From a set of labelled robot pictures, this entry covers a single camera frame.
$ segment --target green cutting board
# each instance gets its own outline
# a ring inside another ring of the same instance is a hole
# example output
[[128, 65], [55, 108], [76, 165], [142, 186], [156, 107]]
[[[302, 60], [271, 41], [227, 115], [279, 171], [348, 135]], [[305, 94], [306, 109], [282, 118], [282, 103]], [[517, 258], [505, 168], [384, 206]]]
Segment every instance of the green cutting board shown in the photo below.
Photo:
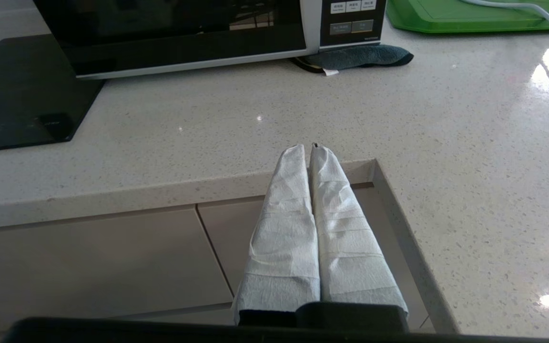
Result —
[[[528, 2], [549, 12], [549, 0], [493, 0]], [[387, 16], [395, 28], [425, 32], [498, 32], [549, 30], [549, 22], [529, 9], [497, 9], [460, 0], [388, 0]]]

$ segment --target black glass panel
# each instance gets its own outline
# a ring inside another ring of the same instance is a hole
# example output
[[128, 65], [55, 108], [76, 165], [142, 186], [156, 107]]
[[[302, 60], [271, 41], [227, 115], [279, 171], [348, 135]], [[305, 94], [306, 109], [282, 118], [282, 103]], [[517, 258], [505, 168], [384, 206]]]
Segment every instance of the black glass panel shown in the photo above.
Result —
[[302, 50], [299, 0], [35, 0], [77, 74]]

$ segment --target speckled white countertop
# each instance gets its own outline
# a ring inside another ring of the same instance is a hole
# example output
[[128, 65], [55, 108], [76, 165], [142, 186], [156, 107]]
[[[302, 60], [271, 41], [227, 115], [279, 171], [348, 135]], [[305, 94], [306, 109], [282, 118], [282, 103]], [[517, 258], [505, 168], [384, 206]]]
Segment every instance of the speckled white countertop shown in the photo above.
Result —
[[377, 159], [458, 332], [549, 337], [549, 33], [383, 37], [415, 60], [109, 81], [71, 142], [0, 151], [0, 226], [259, 195], [318, 141]]

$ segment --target white hose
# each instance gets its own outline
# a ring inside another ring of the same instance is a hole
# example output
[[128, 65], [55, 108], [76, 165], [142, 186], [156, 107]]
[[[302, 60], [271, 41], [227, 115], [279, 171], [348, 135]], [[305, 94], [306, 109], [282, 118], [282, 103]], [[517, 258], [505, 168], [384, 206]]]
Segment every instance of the white hose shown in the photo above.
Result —
[[488, 7], [501, 7], [504, 9], [532, 9], [537, 11], [544, 17], [547, 21], [549, 21], [549, 13], [543, 9], [542, 7], [536, 5], [536, 4], [525, 4], [525, 3], [518, 3], [518, 2], [492, 2], [492, 1], [485, 1], [485, 0], [461, 0], [463, 2], [467, 2], [468, 4], [475, 4], [480, 6], [488, 6]]

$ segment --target beige cabinet door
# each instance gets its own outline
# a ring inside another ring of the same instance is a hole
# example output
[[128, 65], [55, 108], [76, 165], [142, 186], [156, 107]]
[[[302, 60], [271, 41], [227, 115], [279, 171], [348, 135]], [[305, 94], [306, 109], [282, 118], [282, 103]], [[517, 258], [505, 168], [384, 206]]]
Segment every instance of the beige cabinet door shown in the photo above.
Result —
[[0, 331], [231, 300], [194, 206], [0, 230]]
[[249, 256], [249, 242], [262, 212], [264, 197], [198, 204], [198, 212], [233, 293]]

